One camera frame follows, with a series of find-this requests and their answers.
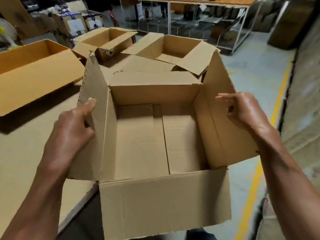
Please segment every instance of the forearm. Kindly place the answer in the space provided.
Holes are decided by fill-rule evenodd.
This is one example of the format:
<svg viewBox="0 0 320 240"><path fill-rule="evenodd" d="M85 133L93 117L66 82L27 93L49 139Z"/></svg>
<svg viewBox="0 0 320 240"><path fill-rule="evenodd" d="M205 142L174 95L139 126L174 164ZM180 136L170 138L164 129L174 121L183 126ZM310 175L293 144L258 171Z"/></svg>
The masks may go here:
<svg viewBox="0 0 320 240"><path fill-rule="evenodd" d="M274 128L252 134L272 206L287 239L319 239L320 197Z"/></svg>
<svg viewBox="0 0 320 240"><path fill-rule="evenodd" d="M37 170L31 188L1 240L55 239L63 182Z"/></svg>

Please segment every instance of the right hand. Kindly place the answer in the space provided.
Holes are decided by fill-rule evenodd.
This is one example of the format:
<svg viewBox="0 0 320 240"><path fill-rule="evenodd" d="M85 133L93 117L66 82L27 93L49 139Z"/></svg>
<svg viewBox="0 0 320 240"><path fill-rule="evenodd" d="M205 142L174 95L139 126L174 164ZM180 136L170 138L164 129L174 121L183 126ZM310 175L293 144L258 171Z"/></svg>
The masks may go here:
<svg viewBox="0 0 320 240"><path fill-rule="evenodd" d="M258 101L251 93L219 93L216 99L230 104L227 115L236 126L255 133L263 132L272 127Z"/></svg>

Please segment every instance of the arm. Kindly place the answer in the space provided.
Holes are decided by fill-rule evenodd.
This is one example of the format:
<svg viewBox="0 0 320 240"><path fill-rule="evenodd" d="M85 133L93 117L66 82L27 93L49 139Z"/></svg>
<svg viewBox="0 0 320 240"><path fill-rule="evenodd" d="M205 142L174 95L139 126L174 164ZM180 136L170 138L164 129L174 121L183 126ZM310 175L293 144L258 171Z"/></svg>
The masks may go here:
<svg viewBox="0 0 320 240"><path fill-rule="evenodd" d="M320 239L320 197L281 144L258 101L249 93L219 94L231 102L229 119L256 142L271 203L287 239Z"/></svg>
<svg viewBox="0 0 320 240"><path fill-rule="evenodd" d="M94 136L85 117L96 105L91 99L63 112L54 123L31 188L1 240L55 239L58 233L62 188L78 151Z"/></svg>

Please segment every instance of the warehouse floor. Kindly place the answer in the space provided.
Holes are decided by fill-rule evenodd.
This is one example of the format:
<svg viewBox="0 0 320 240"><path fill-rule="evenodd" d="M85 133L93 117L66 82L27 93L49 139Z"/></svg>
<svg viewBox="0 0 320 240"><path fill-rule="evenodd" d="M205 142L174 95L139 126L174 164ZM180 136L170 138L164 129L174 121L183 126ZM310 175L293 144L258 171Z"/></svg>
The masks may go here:
<svg viewBox="0 0 320 240"><path fill-rule="evenodd" d="M271 124L276 126L295 51L283 51L267 45L268 37L266 33L251 33L232 56L223 56L223 61L237 91L253 93ZM266 190L259 157L230 166L229 177L232 219L205 229L218 240L248 239L254 214ZM180 231L151 239L184 238L185 231ZM103 239L99 195L59 239Z"/></svg>

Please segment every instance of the hand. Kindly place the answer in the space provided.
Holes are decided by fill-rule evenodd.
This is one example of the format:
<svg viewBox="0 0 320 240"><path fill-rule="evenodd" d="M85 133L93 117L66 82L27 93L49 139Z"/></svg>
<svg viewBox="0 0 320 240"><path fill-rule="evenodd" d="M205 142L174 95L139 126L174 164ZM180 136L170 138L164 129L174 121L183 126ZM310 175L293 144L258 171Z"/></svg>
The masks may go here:
<svg viewBox="0 0 320 240"><path fill-rule="evenodd" d="M228 118L238 127L259 133L272 127L256 98L247 92L219 93L216 97L230 103Z"/></svg>
<svg viewBox="0 0 320 240"><path fill-rule="evenodd" d="M75 155L95 134L85 123L85 117L91 114L95 106L96 100L90 99L84 105L60 114L44 146L38 171L44 172L45 176L53 174L65 181Z"/></svg>

